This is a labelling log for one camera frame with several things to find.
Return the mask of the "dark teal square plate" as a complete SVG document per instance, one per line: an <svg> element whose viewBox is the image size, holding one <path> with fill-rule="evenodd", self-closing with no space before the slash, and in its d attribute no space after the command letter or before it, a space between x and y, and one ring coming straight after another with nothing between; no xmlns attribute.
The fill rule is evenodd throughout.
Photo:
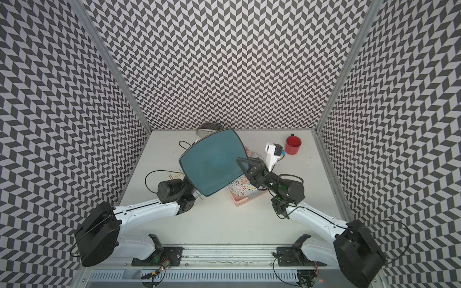
<svg viewBox="0 0 461 288"><path fill-rule="evenodd" d="M231 128L198 140L179 158L187 179L206 197L243 175L238 158L247 158L239 135Z"/></svg>

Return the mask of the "white plaid round plate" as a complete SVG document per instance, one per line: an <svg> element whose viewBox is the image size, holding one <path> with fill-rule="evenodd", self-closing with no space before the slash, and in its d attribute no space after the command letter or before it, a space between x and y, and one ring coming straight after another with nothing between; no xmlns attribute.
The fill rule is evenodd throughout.
<svg viewBox="0 0 461 288"><path fill-rule="evenodd" d="M176 179L182 180L183 178L184 178L184 174L169 174L170 180L176 180Z"/></svg>

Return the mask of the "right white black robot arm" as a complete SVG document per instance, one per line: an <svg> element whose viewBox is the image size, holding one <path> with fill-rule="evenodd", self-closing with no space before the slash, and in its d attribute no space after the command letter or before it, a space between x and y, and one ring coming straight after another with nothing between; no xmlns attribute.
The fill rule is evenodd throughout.
<svg viewBox="0 0 461 288"><path fill-rule="evenodd" d="M306 238L298 245L307 260L338 268L357 288L372 283L387 260L361 221L346 222L307 204L304 180L299 176L270 172L259 158L238 158L237 164L253 186L271 193L279 218L299 222L320 236L320 240Z"/></svg>

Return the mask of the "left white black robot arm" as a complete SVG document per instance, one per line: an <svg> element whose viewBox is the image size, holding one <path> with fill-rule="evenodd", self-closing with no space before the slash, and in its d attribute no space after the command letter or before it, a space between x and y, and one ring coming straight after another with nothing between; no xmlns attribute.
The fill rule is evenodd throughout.
<svg viewBox="0 0 461 288"><path fill-rule="evenodd" d="M155 234L148 240L130 236L138 226L193 208L197 189L188 178L162 181L157 199L127 206L99 204L74 233L82 266L96 266L109 258L133 258L153 264L162 260L164 247Z"/></svg>

